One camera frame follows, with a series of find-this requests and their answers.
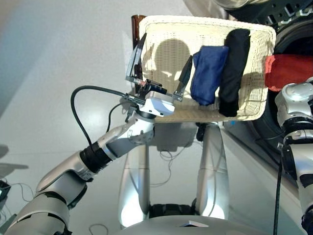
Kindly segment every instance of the blue towel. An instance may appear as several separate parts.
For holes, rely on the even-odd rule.
[[[213,104],[215,91],[221,82],[221,73],[228,55],[228,47],[202,46],[194,54],[195,74],[191,97],[200,105]]]

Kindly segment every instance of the woven basket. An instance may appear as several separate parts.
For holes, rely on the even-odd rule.
[[[236,28],[249,29],[251,32],[237,116],[231,118],[219,113],[218,90],[215,103],[209,106],[199,106],[191,98],[193,67],[183,102],[175,102],[174,114],[157,118],[157,122],[258,119],[264,111],[268,92],[263,78],[265,58],[273,53],[276,34],[269,26],[214,18],[148,16],[140,22],[140,36],[147,33],[141,57],[143,78],[161,83],[169,93],[177,88],[181,70],[189,55],[198,52],[201,46],[223,46],[227,34]]]

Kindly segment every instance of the floor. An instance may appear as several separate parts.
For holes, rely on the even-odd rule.
[[[131,15],[200,14],[194,6],[194,1],[186,0],[2,1],[1,176],[11,184],[26,183],[35,190],[38,181],[50,169],[87,146],[71,113],[71,92],[81,85],[104,86],[122,92],[132,89],[124,80],[132,52]],[[78,115],[93,141],[104,134],[108,113],[117,103],[118,97],[99,92],[81,92],[77,96]],[[124,119],[123,111],[117,109],[112,125],[120,125]],[[156,147],[151,147],[150,153],[151,182],[162,182],[169,174],[167,163],[159,157]],[[151,201],[191,204],[196,195],[200,156],[200,145],[186,148],[173,162],[171,180],[151,189]],[[260,206],[254,205],[263,198],[267,201],[262,203],[273,203],[273,195],[268,192],[274,188],[269,189],[265,182],[265,185],[260,184],[257,193],[249,192],[249,204],[238,200],[237,193],[244,188],[247,190],[249,182],[253,184],[249,179],[253,171],[247,170],[238,156],[231,159],[229,172],[233,174],[233,188],[236,188],[232,191],[231,202],[237,213],[232,220],[271,233],[273,205],[261,211]],[[88,227],[94,223],[106,225],[110,234],[120,230],[116,211],[124,161],[120,158],[102,171],[71,211],[70,229],[75,235],[88,234]],[[263,177],[261,171],[250,178],[258,177]],[[30,190],[27,187],[23,190],[24,198],[31,199]],[[18,213],[25,204],[21,188],[14,185],[7,201],[10,212],[6,209],[5,213]],[[294,220],[301,212],[299,205],[295,204],[295,208],[297,211],[291,218],[281,213],[281,234],[300,234],[299,224]],[[94,227],[92,231],[95,235],[105,234],[101,227]]]

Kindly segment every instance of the cable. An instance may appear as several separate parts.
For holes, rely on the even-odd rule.
[[[75,96],[76,94],[79,92],[79,91],[82,91],[82,90],[96,90],[96,91],[101,91],[101,92],[107,92],[107,93],[111,93],[111,94],[115,94],[115,95],[119,95],[123,98],[126,98],[126,95],[122,92],[118,92],[118,91],[115,91],[115,90],[111,90],[111,89],[107,89],[107,88],[104,88],[104,87],[97,87],[97,86],[81,86],[81,87],[78,87],[76,88],[71,97],[70,97],[70,106],[72,108],[72,112],[73,112],[73,115],[75,117],[75,120],[77,121],[80,129],[83,131],[87,141],[88,141],[88,144],[89,145],[92,145],[92,142],[90,140],[90,137],[87,133],[87,131],[85,130],[84,126],[82,125],[80,119],[78,118],[77,116],[77,113],[76,113],[76,109],[75,109]]]
[[[31,200],[26,200],[26,199],[24,198],[24,190],[23,190],[23,185],[27,186],[27,187],[30,189],[32,196],[34,197],[34,192],[33,192],[33,190],[31,189],[31,187],[30,187],[28,184],[25,184],[25,183],[15,183],[15,184],[11,184],[11,185],[9,185],[9,186],[6,186],[6,187],[0,188],[0,189],[10,188],[10,187],[12,187],[12,186],[14,186],[14,185],[19,185],[19,186],[21,187],[21,190],[22,190],[22,199],[23,199],[23,201],[25,201],[25,202],[30,202]]]
[[[104,224],[91,224],[91,225],[89,226],[89,228],[88,228],[91,235],[94,235],[93,232],[91,231],[91,228],[94,227],[94,226],[101,226],[101,227],[105,228],[106,231],[107,231],[107,235],[109,234],[109,229],[108,229],[108,227],[105,226]]]
[[[281,185],[281,180],[282,180],[282,171],[283,171],[283,165],[282,165],[282,161],[280,161],[279,169],[278,169],[278,176],[277,176],[277,186],[276,186],[273,235],[277,235],[278,213],[279,213],[279,197],[280,197],[280,185]]]
[[[115,105],[109,112],[109,122],[108,122],[108,127],[107,127],[107,131],[106,132],[109,132],[110,130],[110,126],[111,126],[111,115],[112,115],[112,112],[114,111],[114,109],[116,109],[118,106],[120,105],[123,105],[123,104],[126,104],[126,103],[129,103],[129,101],[124,101],[124,102],[121,102],[117,105]]]
[[[282,136],[283,134],[284,134],[284,132],[283,132],[283,133],[280,133],[280,134],[277,135],[277,136],[273,136],[273,137],[269,137],[269,138],[258,138],[258,139],[256,139],[255,141],[271,141],[271,140],[274,140],[274,139],[276,139],[276,138]]]
[[[4,221],[0,224],[0,226],[2,226],[3,224],[5,224],[7,218],[6,218],[6,214],[3,211],[0,211],[0,214],[4,216]]]
[[[152,188],[157,188],[157,187],[160,187],[160,186],[165,185],[167,182],[170,181],[170,179],[171,179],[171,177],[172,177],[172,169],[171,169],[171,166],[172,166],[173,160],[175,160],[175,159],[186,149],[186,147],[187,147],[189,144],[190,144],[190,143],[187,143],[187,144],[183,147],[183,149],[182,149],[181,151],[179,151],[176,155],[172,155],[171,152],[166,151],[166,150],[160,151],[160,157],[161,157],[165,162],[168,162],[169,176],[168,176],[168,178],[167,178],[165,181],[163,181],[163,182],[150,184],[150,187],[152,187]]]

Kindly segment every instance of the red towel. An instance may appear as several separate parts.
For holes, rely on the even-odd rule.
[[[313,56],[279,54],[265,61],[265,85],[274,92],[289,83],[305,82],[313,77]]]

